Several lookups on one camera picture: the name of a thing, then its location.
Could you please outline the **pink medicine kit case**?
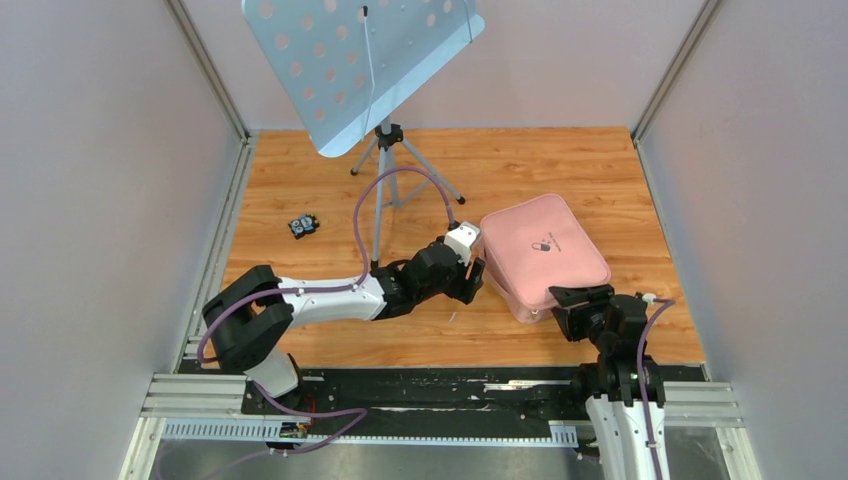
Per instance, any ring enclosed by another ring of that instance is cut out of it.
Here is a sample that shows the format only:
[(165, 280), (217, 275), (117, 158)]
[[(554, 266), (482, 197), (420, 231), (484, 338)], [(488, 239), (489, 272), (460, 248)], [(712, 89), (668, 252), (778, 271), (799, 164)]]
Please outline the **pink medicine kit case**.
[(486, 272), (520, 323), (550, 316), (557, 305), (550, 287), (597, 287), (611, 279), (604, 256), (558, 194), (490, 213), (480, 230)]

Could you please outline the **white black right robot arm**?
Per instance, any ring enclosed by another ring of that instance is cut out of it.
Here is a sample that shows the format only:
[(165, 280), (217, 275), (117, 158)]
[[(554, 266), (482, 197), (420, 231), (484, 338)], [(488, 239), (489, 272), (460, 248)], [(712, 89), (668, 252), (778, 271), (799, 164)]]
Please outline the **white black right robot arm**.
[(552, 286), (551, 312), (570, 342), (589, 341), (597, 359), (571, 381), (571, 403), (589, 417), (606, 479), (669, 479), (664, 382), (647, 354), (648, 335), (675, 304), (652, 293), (617, 294), (612, 286)]

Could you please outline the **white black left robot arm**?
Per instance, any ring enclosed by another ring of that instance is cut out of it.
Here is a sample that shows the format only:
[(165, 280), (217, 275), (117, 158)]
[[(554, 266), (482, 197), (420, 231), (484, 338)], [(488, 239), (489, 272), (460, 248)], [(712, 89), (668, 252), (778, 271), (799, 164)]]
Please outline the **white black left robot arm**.
[(203, 307), (207, 331), (198, 358), (226, 373), (245, 374), (279, 411), (293, 413), (304, 405), (307, 389), (293, 357), (277, 348), (285, 332), (336, 320), (393, 319), (438, 295), (469, 304), (482, 287), (485, 266), (445, 238), (360, 282), (298, 281), (275, 276), (268, 265), (255, 266)]

